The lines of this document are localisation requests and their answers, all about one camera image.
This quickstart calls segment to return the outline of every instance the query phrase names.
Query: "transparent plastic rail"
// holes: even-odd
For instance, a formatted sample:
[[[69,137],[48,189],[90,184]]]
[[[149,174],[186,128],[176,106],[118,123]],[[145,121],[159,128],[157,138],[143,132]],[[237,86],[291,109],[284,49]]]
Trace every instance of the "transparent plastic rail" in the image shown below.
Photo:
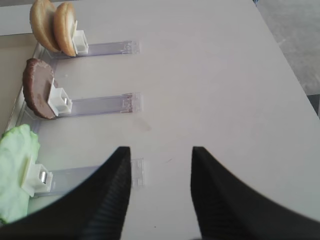
[[[99,167],[100,166],[88,166],[49,171],[53,174],[50,191],[35,193],[34,197],[38,198],[45,196],[64,195],[76,188],[90,175],[92,175]],[[145,185],[143,158],[131,160],[131,174],[133,188],[140,188]]]
[[[140,92],[123,95],[86,98],[72,100],[71,113],[59,114],[59,118],[81,117],[101,114],[136,113],[142,110],[142,96]],[[22,106],[17,120],[17,126],[28,124],[34,133],[38,133],[42,121],[52,121],[37,117],[26,103]]]
[[[88,53],[80,53],[76,56],[67,56],[63,52],[50,52],[48,50],[43,51],[40,59],[51,65],[53,70],[56,69],[59,60],[93,57],[93,56],[105,56],[105,55],[122,55],[122,54],[138,54],[140,52],[140,45],[138,41],[127,40],[119,42],[108,42],[99,44],[89,44]]]
[[[71,113],[59,114],[57,118],[114,113],[136,113],[140,110],[141,94],[139,92],[133,92],[118,96],[72,100]]]

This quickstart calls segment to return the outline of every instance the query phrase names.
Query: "white plastic clip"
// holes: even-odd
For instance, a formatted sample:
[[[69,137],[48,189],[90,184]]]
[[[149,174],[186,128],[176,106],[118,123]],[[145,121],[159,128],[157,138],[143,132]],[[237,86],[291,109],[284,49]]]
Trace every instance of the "white plastic clip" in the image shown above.
[[[75,21],[72,42],[76,54],[88,54],[89,45],[85,36],[85,31],[77,30],[78,21]]]
[[[71,113],[72,101],[66,94],[65,90],[60,87],[55,87],[55,79],[53,78],[48,98],[48,104],[54,114],[59,116],[59,114]]]
[[[21,188],[25,190],[31,197],[35,193],[48,193],[51,189],[53,174],[42,164],[34,164],[31,158],[28,160]]]

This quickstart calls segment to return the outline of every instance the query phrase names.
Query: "white table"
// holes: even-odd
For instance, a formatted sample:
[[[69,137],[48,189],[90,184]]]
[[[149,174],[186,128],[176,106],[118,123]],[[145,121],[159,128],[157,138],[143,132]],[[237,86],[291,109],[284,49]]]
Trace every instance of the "white table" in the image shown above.
[[[91,166],[118,146],[144,158],[146,185],[131,193],[123,239],[200,235],[192,146],[206,147],[270,199],[320,220],[319,118],[251,0],[73,4],[90,44],[136,39],[141,53],[65,61],[60,85],[74,99],[141,92],[144,111],[46,122],[38,159],[48,169]],[[18,8],[21,22],[29,8]],[[33,207],[48,203],[41,201]]]

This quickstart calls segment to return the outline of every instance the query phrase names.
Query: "green lettuce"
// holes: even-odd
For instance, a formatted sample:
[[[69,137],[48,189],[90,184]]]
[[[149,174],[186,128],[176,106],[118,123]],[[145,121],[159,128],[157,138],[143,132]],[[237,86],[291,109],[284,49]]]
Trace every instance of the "green lettuce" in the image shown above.
[[[0,140],[0,222],[11,223],[27,215],[29,195],[22,188],[28,159],[38,158],[38,136],[29,125],[14,127]]]

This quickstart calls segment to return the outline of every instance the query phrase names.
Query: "bun half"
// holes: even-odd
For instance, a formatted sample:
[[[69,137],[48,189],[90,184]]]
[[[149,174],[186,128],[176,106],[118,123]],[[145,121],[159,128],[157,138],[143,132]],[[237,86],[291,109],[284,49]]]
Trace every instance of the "bun half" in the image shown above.
[[[54,35],[56,7],[49,0],[36,0],[30,9],[30,24],[35,39],[46,49],[59,52]]]
[[[55,11],[53,31],[60,49],[68,56],[76,56],[72,35],[75,27],[75,9],[70,2],[64,2]]]

